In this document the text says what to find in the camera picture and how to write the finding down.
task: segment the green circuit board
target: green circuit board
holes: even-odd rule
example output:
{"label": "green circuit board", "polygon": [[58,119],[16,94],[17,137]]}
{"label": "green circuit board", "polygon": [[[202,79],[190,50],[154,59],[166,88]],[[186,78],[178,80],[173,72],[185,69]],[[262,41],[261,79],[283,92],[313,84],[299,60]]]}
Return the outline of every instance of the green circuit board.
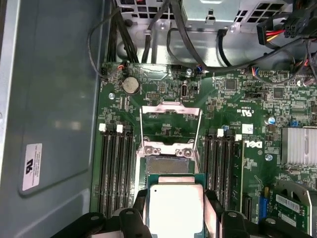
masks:
{"label": "green circuit board", "polygon": [[[187,77],[185,68],[174,65],[129,64],[125,72],[113,73],[117,67],[117,63],[103,65],[103,73],[110,77],[100,85],[91,211],[107,210],[109,216],[116,208],[133,204],[136,191],[135,153],[141,143],[140,108],[157,106],[161,102],[181,102],[187,108],[201,110],[197,140],[200,173],[204,172],[204,159],[207,158],[208,131],[224,129],[241,137],[239,140],[239,136],[235,137],[232,143],[237,153],[232,157],[235,182],[230,191],[229,208],[241,211],[242,195],[247,194],[252,198],[250,219],[254,223],[259,219],[259,196],[265,187],[273,187],[277,179],[316,187],[317,167],[290,168],[281,164],[280,157],[283,127],[314,126],[317,123],[314,114],[316,87],[303,87],[297,82],[270,86],[255,82],[251,73],[245,70],[222,74],[193,73]],[[122,89],[122,81],[127,76],[133,76],[140,84],[139,91],[134,95],[126,94]],[[259,76],[265,80],[281,81],[289,77],[289,72],[260,71]],[[300,75],[298,80],[304,77],[306,75]],[[184,84],[187,86],[186,96],[182,96]],[[275,125],[267,125],[269,117],[275,118]],[[143,135],[151,141],[166,144],[188,143],[195,139],[199,124],[199,116],[173,112],[144,114],[142,120]],[[123,125],[128,137],[105,139],[105,134],[98,131],[102,123],[114,133],[118,124]],[[116,144],[120,148],[111,150],[112,154],[117,155],[115,159],[111,163],[103,162],[105,147],[112,145],[115,148]],[[266,159],[268,154],[273,156],[271,161]],[[131,156],[120,160],[119,157],[123,155]],[[143,161],[139,168],[137,190],[146,188],[145,167]]]}

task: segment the white sticker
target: white sticker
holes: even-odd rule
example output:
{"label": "white sticker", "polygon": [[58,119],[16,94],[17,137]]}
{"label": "white sticker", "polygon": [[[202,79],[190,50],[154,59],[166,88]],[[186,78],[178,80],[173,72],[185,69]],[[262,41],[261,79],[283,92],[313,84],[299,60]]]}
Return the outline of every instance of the white sticker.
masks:
{"label": "white sticker", "polygon": [[242,134],[253,134],[253,124],[242,124]]}
{"label": "white sticker", "polygon": [[288,224],[291,224],[292,226],[296,227],[296,222],[289,217],[285,216],[283,213],[281,213],[281,219],[286,221]]}
{"label": "white sticker", "polygon": [[22,191],[39,185],[42,144],[26,146]]}
{"label": "white sticker", "polygon": [[292,202],[291,200],[288,200],[287,198],[284,198],[278,194],[276,195],[276,201],[284,205],[285,207],[288,207],[289,209],[297,213],[300,213],[300,206],[296,204],[295,202]]}

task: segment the integrated circuit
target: integrated circuit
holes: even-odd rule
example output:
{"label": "integrated circuit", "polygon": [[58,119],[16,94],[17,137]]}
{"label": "integrated circuit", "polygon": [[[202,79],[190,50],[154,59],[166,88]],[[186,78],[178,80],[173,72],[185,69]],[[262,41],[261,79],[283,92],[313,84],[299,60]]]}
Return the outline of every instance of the integrated circuit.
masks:
{"label": "integrated circuit", "polygon": [[232,79],[226,79],[226,89],[236,90],[236,81]]}
{"label": "integrated circuit", "polygon": [[284,89],[283,88],[274,88],[273,90],[273,98],[283,99]]}

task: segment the capacitor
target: capacitor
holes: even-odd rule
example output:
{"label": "capacitor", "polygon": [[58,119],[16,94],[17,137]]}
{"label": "capacitor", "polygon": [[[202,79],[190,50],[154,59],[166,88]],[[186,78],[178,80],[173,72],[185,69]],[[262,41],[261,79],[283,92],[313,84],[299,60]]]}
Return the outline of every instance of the capacitor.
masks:
{"label": "capacitor", "polygon": [[124,79],[121,86],[128,95],[136,94],[140,90],[140,83],[134,77],[127,77]]}
{"label": "capacitor", "polygon": [[264,123],[266,125],[274,125],[275,124],[275,118],[274,117],[267,117],[267,118],[265,118]]}
{"label": "capacitor", "polygon": [[303,82],[304,87],[311,86],[312,84],[315,84],[315,78],[306,78]]}

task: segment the aluminum heatsink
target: aluminum heatsink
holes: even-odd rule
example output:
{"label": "aluminum heatsink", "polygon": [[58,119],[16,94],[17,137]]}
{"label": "aluminum heatsink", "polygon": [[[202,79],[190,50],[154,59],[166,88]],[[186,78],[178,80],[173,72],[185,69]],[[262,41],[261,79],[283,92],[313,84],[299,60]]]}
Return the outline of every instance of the aluminum heatsink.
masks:
{"label": "aluminum heatsink", "polygon": [[283,128],[282,163],[317,165],[317,129]]}

